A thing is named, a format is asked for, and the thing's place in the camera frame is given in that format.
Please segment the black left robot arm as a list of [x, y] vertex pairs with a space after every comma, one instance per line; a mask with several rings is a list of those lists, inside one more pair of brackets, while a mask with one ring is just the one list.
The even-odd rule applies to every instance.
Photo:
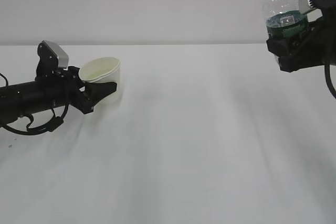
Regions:
[[37, 76], [34, 81], [1, 87], [1, 127], [9, 127], [19, 118], [71, 106], [89, 114], [104, 98], [117, 91], [117, 83], [88, 83], [80, 80], [79, 68], [56, 70]]

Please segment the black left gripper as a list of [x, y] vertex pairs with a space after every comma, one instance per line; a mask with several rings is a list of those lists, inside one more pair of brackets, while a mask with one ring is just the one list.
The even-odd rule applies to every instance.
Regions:
[[108, 105], [116, 99], [117, 83], [85, 84], [79, 77], [80, 68], [69, 66], [44, 77], [44, 110], [72, 106], [83, 114], [93, 112], [96, 105]]

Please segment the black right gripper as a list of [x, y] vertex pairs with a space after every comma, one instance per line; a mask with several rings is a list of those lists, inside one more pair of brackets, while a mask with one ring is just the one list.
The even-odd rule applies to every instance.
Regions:
[[268, 27], [267, 49], [275, 56], [282, 56], [278, 58], [281, 71], [322, 66], [329, 46], [332, 47], [330, 65], [335, 66], [335, 7], [321, 11], [322, 16], [308, 26]]

